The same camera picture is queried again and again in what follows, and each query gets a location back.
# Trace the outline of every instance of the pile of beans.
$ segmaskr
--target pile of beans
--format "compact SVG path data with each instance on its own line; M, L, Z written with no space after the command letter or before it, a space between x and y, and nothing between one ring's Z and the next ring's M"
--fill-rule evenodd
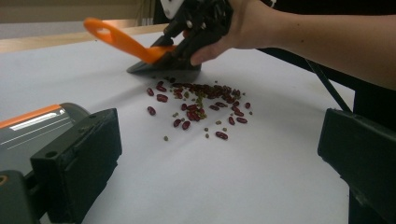
M170 82L168 88L166 88L163 84L164 81L159 81L155 87L155 89L147 88L147 93L149 96L155 96L157 101L162 103L167 103L169 97L165 95L166 93L172 94L175 99L187 102L187 100L192 103L186 104L182 103L180 105L180 110L185 114L186 118L175 119L173 122L173 126L175 128L181 125L183 130L188 130L191 126L192 122L198 122L202 119L207 118L207 114L205 112L205 106L203 103L204 99L209 99L214 101L213 104L209 105L207 109L220 111L223 109L231 109L231 115L228 117L228 122L231 125L235 125L235 121L246 124L248 120L246 119L245 113L241 111L241 107L249 110L251 108L250 103L245 103L244 105L240 105L241 98L245 95L241 93L240 90L232 89L228 86L220 86L220 85L206 85L206 84L192 84L192 83L176 83L174 78L166 78L165 80ZM156 111L152 106L148 107L148 112L151 116L155 116ZM224 140L228 139L228 135L225 133L227 131L226 128L221 131L215 132L215 136Z

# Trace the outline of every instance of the plastic scoop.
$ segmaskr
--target plastic scoop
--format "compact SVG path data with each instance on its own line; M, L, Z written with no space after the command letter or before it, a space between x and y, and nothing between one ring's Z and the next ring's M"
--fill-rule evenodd
M107 44L130 53L145 63L157 62L167 51L176 46L151 47L146 49L133 38L103 21L87 18L84 21L85 29Z

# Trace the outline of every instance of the finger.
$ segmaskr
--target finger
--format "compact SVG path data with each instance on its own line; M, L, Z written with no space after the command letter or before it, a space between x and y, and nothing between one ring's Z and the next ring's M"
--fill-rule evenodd
M228 48L221 40L214 44L198 49L194 54L192 54L190 58L191 65L195 66L200 63L216 59L221 53L223 53L227 49Z

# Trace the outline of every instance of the black cable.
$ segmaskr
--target black cable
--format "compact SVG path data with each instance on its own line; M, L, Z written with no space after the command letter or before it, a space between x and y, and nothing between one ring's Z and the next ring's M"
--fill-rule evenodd
M311 67L312 71L317 74L318 78L320 81L323 83L324 87L326 87L327 91L330 93L332 98L334 98L335 102L340 105L341 109L347 112L352 112L350 108L347 106L346 102L343 100L343 98L340 96L338 91L335 89L335 87L332 85L330 80L326 77L326 75L323 73L323 71L320 69L319 65L317 63L311 62L307 59L305 59L308 65Z

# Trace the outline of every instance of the orange stripe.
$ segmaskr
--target orange stripe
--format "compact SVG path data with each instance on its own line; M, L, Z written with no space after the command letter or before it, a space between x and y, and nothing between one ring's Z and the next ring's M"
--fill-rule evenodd
M41 109L29 112L27 114L21 115L21 116L17 116L15 118L12 119L7 119L4 121L0 121L0 128L5 128L7 126L22 122L24 120L27 119L32 119L34 117L38 117L40 115L46 114L50 111L56 110L56 109L60 109L61 107L59 105L49 105L47 107L43 107Z

